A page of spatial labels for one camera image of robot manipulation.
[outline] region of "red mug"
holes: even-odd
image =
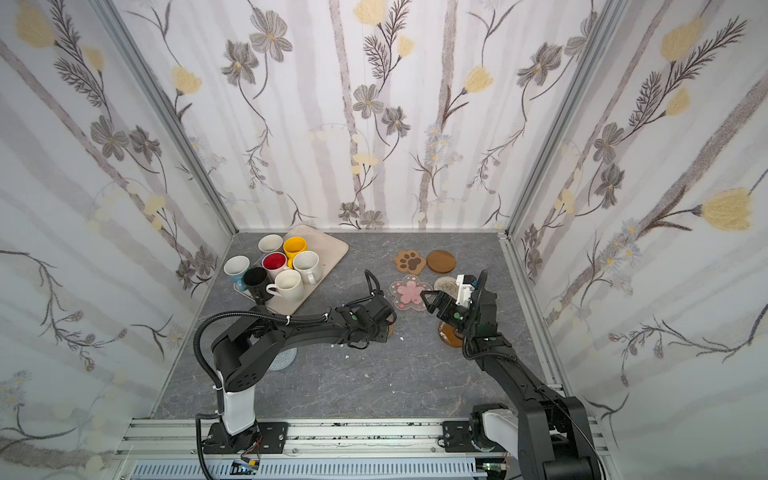
[[[272,252],[264,257],[261,264],[274,281],[278,273],[288,270],[288,257],[283,252]]]

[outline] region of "black mounting plate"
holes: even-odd
[[[258,449],[253,453],[283,453],[288,433],[287,422],[263,422],[244,430],[237,435],[228,435],[223,423],[216,422],[210,426],[208,437],[203,439],[203,453],[206,455],[229,455],[249,449],[254,442],[259,441]]]
[[[496,442],[490,450],[478,449],[472,443],[472,427],[469,422],[443,422],[442,438],[445,451],[448,453],[472,453],[472,452],[505,452],[504,448]]]

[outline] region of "tray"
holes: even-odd
[[[304,303],[304,300],[306,300],[307,297],[309,297],[312,292],[315,291],[315,288],[317,288],[317,286],[326,279],[331,270],[333,270],[333,268],[339,264],[341,259],[349,251],[349,245],[346,242],[341,241],[338,238],[331,237],[327,233],[319,232],[307,225],[299,225],[294,227],[291,229],[291,231],[283,236],[283,241],[288,240],[291,237],[302,237],[304,240],[306,240],[306,248],[317,253],[317,256],[320,257],[320,262],[323,264],[323,278],[321,278],[314,285],[307,285],[305,283],[304,296],[301,297],[300,300],[290,302],[281,296],[274,296],[271,300],[267,300],[266,307],[270,309],[270,311],[279,313],[280,315],[292,315],[294,312],[296,312],[301,304]],[[262,259],[259,258],[259,260],[255,262],[254,265],[260,266],[261,261]],[[241,292],[237,288],[237,285],[234,283],[232,283],[232,287],[240,295],[247,296],[253,300],[253,297],[247,290],[245,292]]]

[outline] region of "light blue mug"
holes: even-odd
[[[250,260],[248,257],[238,255],[232,257],[224,264],[224,273],[230,276],[232,281],[237,285],[237,289],[241,292],[246,290],[245,283],[243,282],[243,275],[250,267]]]

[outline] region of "floral wallpaper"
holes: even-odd
[[[629,2],[510,235],[627,480],[765,476],[767,25]]]
[[[115,3],[239,227],[347,230],[505,227],[603,4]]]
[[[0,477],[101,478],[230,235],[87,3],[0,12]]]

